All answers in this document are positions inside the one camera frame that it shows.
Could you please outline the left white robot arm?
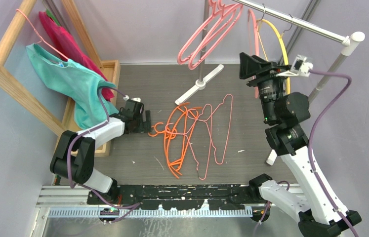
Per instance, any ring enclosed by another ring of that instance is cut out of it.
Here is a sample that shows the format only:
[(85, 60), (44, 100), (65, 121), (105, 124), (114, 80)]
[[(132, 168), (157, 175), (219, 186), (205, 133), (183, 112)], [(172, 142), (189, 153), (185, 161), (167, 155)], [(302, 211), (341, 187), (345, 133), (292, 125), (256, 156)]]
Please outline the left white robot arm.
[(140, 98), (128, 99), (118, 113), (92, 128), (64, 131), (56, 146), (50, 171), (72, 182), (96, 190), (100, 198), (112, 204), (119, 197), (118, 183), (94, 167), (95, 150), (114, 138), (130, 133), (151, 131), (151, 112)]

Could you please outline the yellow wire hanger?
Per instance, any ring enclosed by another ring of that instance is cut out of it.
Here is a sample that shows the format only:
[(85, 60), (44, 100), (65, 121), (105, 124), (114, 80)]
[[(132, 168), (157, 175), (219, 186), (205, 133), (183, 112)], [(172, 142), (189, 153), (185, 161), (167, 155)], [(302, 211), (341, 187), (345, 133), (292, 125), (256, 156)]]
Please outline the yellow wire hanger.
[[(285, 46), (284, 41), (283, 41), (283, 35), (279, 32), (279, 30), (275, 27), (275, 25), (273, 23), (271, 23), (270, 21), (268, 21), (266, 19), (261, 19), (261, 20), (257, 20), (257, 22), (259, 22), (260, 24), (266, 23), (274, 31), (274, 33), (275, 33), (275, 35), (278, 39), (278, 42), (280, 44), (282, 57), (283, 57), (283, 63), (284, 63), (285, 66), (288, 66), (289, 65), (288, 56), (287, 56), (286, 46)], [(285, 79), (285, 86), (286, 86), (286, 94), (290, 94), (291, 93), (290, 78)]]

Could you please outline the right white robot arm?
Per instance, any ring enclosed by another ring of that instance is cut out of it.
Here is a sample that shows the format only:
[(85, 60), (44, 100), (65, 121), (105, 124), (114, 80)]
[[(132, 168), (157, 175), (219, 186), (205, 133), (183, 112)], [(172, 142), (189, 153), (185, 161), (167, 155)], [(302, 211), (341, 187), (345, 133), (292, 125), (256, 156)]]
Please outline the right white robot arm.
[(322, 173), (312, 149), (312, 134), (306, 134), (301, 123), (310, 118), (308, 96), (285, 92), (284, 80), (314, 74), (305, 56), (297, 56), (291, 65), (266, 61), (256, 55), (239, 54), (239, 78), (259, 91), (266, 139), (271, 149), (290, 169), (304, 198), (292, 194), (262, 174), (249, 181), (250, 199), (267, 201), (288, 214), (305, 237), (337, 237), (343, 231), (355, 231), (362, 218), (337, 197)]

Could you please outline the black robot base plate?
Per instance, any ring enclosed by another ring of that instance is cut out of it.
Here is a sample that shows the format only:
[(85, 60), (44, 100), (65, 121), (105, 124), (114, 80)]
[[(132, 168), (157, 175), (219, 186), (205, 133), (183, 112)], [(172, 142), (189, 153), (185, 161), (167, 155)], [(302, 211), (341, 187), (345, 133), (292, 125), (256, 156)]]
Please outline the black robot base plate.
[(119, 185), (108, 193), (89, 192), (91, 205), (138, 204), (132, 216), (247, 216), (266, 221), (271, 205), (255, 197), (250, 186), (211, 185)]

